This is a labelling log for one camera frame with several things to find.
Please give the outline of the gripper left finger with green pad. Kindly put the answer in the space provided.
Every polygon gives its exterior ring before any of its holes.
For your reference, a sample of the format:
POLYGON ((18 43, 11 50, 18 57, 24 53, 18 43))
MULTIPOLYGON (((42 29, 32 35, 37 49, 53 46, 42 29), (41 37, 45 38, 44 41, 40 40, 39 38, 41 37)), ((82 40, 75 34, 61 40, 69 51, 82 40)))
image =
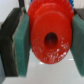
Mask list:
POLYGON ((14 8, 0 27, 0 55, 7 76, 25 76, 29 61, 29 16, 14 8))

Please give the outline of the gripper right finger with green pad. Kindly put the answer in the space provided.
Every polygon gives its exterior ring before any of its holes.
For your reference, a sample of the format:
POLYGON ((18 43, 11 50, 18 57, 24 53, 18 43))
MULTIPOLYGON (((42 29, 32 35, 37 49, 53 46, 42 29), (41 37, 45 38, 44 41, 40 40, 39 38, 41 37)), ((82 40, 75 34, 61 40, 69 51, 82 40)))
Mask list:
POLYGON ((84 68, 84 9, 75 9, 72 21, 71 52, 78 69, 84 68))

